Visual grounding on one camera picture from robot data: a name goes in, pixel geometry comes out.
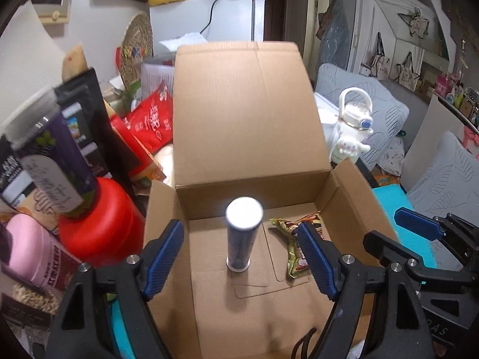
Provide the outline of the grey sofa cushion far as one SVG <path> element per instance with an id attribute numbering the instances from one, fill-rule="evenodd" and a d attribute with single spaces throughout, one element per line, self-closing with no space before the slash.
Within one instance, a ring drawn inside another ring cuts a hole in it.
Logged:
<path id="1" fill-rule="evenodd" d="M 379 164 L 409 115 L 379 80 L 331 63 L 319 67 L 314 99 L 328 158 L 337 164 L 348 156 L 368 170 Z"/>

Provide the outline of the teal bubble mat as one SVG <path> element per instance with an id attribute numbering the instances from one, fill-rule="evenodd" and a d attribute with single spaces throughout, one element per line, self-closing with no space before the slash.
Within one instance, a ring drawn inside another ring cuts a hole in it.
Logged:
<path id="1" fill-rule="evenodd" d="M 398 184 L 380 186 L 372 191 L 395 230 L 399 243 L 420 255 L 426 267 L 436 268 L 438 265 L 431 241 L 441 238 L 439 225 L 415 212 Z"/>

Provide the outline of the white foam board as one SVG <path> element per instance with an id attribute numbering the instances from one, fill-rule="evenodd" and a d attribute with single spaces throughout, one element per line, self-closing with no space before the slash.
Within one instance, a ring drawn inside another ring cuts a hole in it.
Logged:
<path id="1" fill-rule="evenodd" d="M 31 2 L 12 16 L 1 35 L 1 120 L 46 86 L 62 82 L 65 53 L 45 30 Z"/>

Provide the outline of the blue cylindrical snack tube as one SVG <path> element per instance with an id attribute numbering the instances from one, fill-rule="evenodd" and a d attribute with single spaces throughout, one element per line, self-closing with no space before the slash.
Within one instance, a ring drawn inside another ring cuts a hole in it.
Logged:
<path id="1" fill-rule="evenodd" d="M 227 267 L 242 273 L 250 266 L 252 247 L 263 221 L 264 210 L 253 197 L 242 196 L 231 201 L 226 209 Z"/>

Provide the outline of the dark labelled jar on canister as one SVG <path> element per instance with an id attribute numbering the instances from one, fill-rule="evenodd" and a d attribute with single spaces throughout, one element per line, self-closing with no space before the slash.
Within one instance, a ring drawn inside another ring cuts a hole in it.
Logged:
<path id="1" fill-rule="evenodd" d="M 98 182 L 68 129 L 51 87 L 27 99 L 2 124 L 22 168 L 56 212 L 79 217 L 95 203 Z"/>

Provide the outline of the black snack pouch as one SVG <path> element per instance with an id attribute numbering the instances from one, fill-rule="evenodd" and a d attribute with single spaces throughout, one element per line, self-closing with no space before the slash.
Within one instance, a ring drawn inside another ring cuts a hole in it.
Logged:
<path id="1" fill-rule="evenodd" d="M 95 70 L 90 68 L 53 89 L 68 129 L 97 182 L 108 175 L 131 193 L 119 138 L 110 124 Z"/>

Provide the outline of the white refrigerator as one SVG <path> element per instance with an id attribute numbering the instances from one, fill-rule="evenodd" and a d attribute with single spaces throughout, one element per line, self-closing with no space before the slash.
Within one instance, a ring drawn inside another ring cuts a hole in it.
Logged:
<path id="1" fill-rule="evenodd" d="M 265 15 L 265 0 L 186 0 L 151 7 L 154 54 L 190 33 L 209 42 L 262 41 Z"/>

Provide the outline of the brown cardboard box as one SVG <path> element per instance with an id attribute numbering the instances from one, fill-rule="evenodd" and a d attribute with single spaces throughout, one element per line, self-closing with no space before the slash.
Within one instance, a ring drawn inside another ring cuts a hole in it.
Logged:
<path id="1" fill-rule="evenodd" d="M 377 264 L 363 237 L 394 230 L 352 163 L 331 167 L 309 77 L 288 42 L 210 42 L 175 58 L 175 184 L 150 191 L 145 239 L 170 220 L 184 243 L 160 294 L 149 302 L 174 358 L 288 358 L 332 304 L 311 276 L 287 280 L 287 246 L 269 220 L 319 211 L 325 238 Z M 263 207 L 249 268 L 227 267 L 228 204 Z"/>

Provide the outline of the grey leaf pattern cushion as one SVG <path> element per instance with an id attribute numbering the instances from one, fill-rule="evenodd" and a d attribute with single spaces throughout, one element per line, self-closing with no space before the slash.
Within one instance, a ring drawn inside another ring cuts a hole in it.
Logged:
<path id="1" fill-rule="evenodd" d="M 416 212 L 429 218 L 451 213 L 477 225 L 478 196 L 478 159 L 448 131 L 430 167 L 408 191 L 407 198 Z"/>

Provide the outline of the red plastic canister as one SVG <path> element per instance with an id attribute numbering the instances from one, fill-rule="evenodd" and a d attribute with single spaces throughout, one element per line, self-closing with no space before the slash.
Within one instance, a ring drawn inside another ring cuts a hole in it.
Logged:
<path id="1" fill-rule="evenodd" d="M 145 234 L 145 218 L 122 187 L 105 177 L 98 184 L 97 200 L 89 211 L 77 218 L 61 216 L 58 222 L 65 249 L 93 267 L 138 255 Z"/>

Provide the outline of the red chinese text bag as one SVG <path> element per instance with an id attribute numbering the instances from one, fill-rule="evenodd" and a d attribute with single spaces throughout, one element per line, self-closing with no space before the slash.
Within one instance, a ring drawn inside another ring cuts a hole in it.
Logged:
<path id="1" fill-rule="evenodd" d="M 137 107 L 124 122 L 131 133 L 155 154 L 173 140 L 173 98 L 164 81 Z"/>

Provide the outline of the woven round mat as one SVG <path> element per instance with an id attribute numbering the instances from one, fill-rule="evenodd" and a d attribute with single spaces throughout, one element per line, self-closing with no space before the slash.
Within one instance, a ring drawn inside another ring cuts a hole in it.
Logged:
<path id="1" fill-rule="evenodd" d="M 136 13 L 130 20 L 120 47 L 117 49 L 116 66 L 123 86 L 130 91 L 140 81 L 137 65 L 153 56 L 153 31 L 146 12 Z"/>

